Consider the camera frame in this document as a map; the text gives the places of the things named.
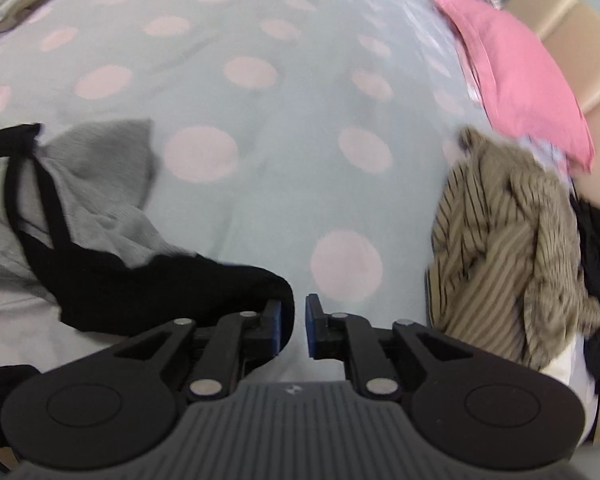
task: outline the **wrinkled fabric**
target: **wrinkled fabric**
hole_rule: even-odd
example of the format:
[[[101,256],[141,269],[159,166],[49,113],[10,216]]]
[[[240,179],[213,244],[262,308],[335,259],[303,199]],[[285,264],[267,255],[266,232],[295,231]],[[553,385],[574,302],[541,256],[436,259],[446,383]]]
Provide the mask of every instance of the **wrinkled fabric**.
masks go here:
[[[151,175],[150,124],[116,125],[88,124],[42,150],[40,124],[0,130],[0,245],[19,245],[14,254],[25,263],[17,263],[55,297],[61,321],[78,330],[135,335],[181,317],[211,326],[279,300],[286,345],[294,325],[289,284],[265,269],[164,243],[139,209]],[[0,269],[10,263],[0,255]]]
[[[154,36],[156,23],[182,28]],[[58,30],[75,36],[41,50]],[[0,42],[1,125],[42,122],[44,144],[75,124],[152,118],[143,210],[168,243],[270,269],[297,304],[318,292],[327,312],[374,326],[426,322],[423,271],[458,128],[490,128],[432,0],[51,0]],[[228,78],[253,59],[275,83]],[[113,93],[93,93],[112,77]],[[0,365],[49,370],[106,345],[3,282]],[[256,373],[344,377],[309,358],[303,330]]]
[[[433,226],[429,313],[443,333],[539,370],[600,328],[563,184],[533,157],[472,128]]]

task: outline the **black strap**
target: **black strap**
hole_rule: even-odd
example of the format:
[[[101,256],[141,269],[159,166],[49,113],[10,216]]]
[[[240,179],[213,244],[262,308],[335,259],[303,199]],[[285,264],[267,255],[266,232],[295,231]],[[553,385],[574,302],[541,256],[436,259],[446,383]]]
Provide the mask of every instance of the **black strap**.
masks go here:
[[[0,130],[0,156],[9,157],[4,206],[29,267],[56,297],[62,322],[84,332],[135,335],[178,317],[215,325],[225,314],[260,312],[274,299],[283,307],[282,345],[288,342],[295,317],[293,293],[285,280],[268,270],[223,265],[185,253],[159,255],[144,266],[129,268],[115,254],[74,244],[56,183],[35,156],[39,131],[39,124]],[[27,160],[33,164],[52,247],[22,229],[18,190]]]

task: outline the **bed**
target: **bed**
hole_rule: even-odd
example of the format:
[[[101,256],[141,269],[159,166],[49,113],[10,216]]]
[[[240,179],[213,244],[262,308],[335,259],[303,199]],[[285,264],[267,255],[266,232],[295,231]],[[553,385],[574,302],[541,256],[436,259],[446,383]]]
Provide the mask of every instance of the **bed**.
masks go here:
[[[561,47],[583,23],[600,34],[600,19],[577,0],[526,1],[510,10],[537,25],[589,118],[598,160],[576,188],[600,203],[600,42],[586,41],[582,64]],[[298,306],[310,292],[375,326],[427,322],[430,231],[463,156],[458,130],[497,137],[432,0],[51,0],[0,36],[1,125],[43,123],[45,142],[147,117],[158,160],[144,210],[163,237],[294,290],[294,335],[252,374],[271,381],[342,377],[308,357]],[[45,371],[117,340],[0,282],[0,365]],[[592,402],[586,373],[574,389]]]

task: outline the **polka dot bedsheet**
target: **polka dot bedsheet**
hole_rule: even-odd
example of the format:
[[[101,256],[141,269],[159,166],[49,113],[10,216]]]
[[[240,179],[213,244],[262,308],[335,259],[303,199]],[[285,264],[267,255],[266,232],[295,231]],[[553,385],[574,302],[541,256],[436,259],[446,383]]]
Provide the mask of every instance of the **polka dot bedsheet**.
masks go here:
[[[45,142],[144,117],[163,237],[292,285],[294,336],[255,378],[342,377],[308,357],[311,292],[375,326],[426,322],[456,134],[490,130],[431,0],[51,0],[0,37],[0,126],[43,123]],[[115,341],[0,283],[0,365],[48,370]]]

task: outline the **pink pillow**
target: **pink pillow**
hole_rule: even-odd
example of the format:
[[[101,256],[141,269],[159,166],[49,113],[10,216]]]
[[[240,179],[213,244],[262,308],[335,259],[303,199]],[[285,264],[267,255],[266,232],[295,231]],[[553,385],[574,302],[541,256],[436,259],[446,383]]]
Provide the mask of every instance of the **pink pillow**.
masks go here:
[[[482,0],[435,1],[462,34],[493,129],[547,140],[591,171],[587,121],[540,39]]]

